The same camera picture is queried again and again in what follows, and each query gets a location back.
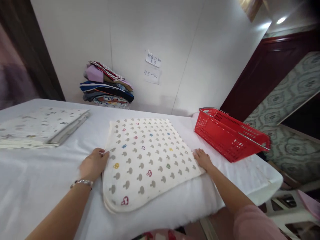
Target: pink sleeve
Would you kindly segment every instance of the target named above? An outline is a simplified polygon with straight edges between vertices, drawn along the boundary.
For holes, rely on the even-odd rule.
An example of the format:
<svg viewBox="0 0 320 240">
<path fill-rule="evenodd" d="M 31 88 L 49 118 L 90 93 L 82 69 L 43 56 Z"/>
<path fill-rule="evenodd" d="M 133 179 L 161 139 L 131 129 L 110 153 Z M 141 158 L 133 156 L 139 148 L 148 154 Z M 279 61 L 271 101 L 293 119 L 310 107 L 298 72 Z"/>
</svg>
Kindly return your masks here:
<svg viewBox="0 0 320 240">
<path fill-rule="evenodd" d="M 234 216 L 235 240 L 286 240 L 274 222 L 257 206 L 247 205 Z"/>
</svg>

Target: ceiling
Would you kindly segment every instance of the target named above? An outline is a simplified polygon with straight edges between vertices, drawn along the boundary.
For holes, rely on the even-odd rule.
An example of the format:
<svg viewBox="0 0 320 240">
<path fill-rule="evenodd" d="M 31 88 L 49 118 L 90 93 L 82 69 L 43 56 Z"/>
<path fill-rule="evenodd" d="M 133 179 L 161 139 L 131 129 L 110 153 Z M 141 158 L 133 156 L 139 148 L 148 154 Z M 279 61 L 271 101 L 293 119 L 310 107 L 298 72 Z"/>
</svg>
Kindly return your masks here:
<svg viewBox="0 0 320 240">
<path fill-rule="evenodd" d="M 284 31 L 292 28 L 309 26 L 317 23 L 317 18 L 310 8 L 308 0 L 264 0 L 269 10 L 272 23 L 267 33 Z M 286 17 L 281 24 L 276 22 Z"/>
</svg>

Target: basket handle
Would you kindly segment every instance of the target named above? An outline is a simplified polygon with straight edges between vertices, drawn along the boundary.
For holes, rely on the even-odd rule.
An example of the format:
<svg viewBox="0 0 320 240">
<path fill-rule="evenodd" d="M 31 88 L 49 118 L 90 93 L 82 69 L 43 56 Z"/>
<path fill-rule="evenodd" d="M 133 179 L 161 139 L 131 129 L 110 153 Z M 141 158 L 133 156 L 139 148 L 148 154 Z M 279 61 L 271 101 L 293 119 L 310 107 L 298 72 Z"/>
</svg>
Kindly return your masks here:
<svg viewBox="0 0 320 240">
<path fill-rule="evenodd" d="M 264 149 L 266 149 L 266 150 L 270 151 L 270 149 L 269 149 L 269 148 L 266 148 L 265 146 L 262 146 L 261 144 L 259 144 L 259 143 L 255 142 L 255 141 L 253 141 L 251 138 L 248 138 L 247 136 L 243 135 L 242 133 L 239 133 L 239 134 L 240 134 L 241 136 L 243 136 L 243 137 L 245 137 L 245 138 L 249 139 L 250 141 L 254 142 L 255 144 L 259 145 L 260 147 L 263 147 Z"/>
<path fill-rule="evenodd" d="M 203 113 L 207 114 L 206 112 L 204 112 L 204 111 L 202 110 L 202 109 L 205 109 L 205 108 L 214 108 L 214 109 L 219 110 L 220 112 L 223 112 L 223 113 L 225 113 L 225 114 L 229 115 L 229 113 L 226 113 L 226 112 L 224 112 L 224 111 L 220 110 L 219 108 L 215 108 L 215 107 L 203 107 L 203 108 L 199 108 L 199 111 L 201 111 L 201 112 L 203 112 Z"/>
</svg>

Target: red plastic basket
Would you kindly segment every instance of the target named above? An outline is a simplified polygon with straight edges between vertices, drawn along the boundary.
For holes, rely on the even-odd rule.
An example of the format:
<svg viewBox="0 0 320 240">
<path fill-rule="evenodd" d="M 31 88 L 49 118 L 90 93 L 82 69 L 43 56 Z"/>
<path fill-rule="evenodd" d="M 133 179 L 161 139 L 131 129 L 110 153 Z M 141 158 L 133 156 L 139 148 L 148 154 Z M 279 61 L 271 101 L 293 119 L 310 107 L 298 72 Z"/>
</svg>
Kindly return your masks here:
<svg viewBox="0 0 320 240">
<path fill-rule="evenodd" d="M 194 131 L 229 162 L 270 150 L 268 135 L 217 108 L 200 108 L 199 111 Z"/>
</svg>

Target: silver bracelet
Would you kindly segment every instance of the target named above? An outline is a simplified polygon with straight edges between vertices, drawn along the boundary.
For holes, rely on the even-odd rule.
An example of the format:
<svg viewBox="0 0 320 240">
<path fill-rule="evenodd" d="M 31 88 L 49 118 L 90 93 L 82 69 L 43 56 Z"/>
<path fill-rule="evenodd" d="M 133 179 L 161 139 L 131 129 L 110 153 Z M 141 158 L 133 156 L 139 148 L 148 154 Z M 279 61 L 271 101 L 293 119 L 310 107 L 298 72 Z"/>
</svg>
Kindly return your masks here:
<svg viewBox="0 0 320 240">
<path fill-rule="evenodd" d="M 93 182 L 92 182 L 92 181 L 89 181 L 89 180 L 76 180 L 76 181 L 70 186 L 70 188 L 73 188 L 73 186 L 76 185 L 77 183 L 86 184 L 86 185 L 88 185 L 89 187 L 91 187 L 91 190 L 92 190 Z"/>
</svg>

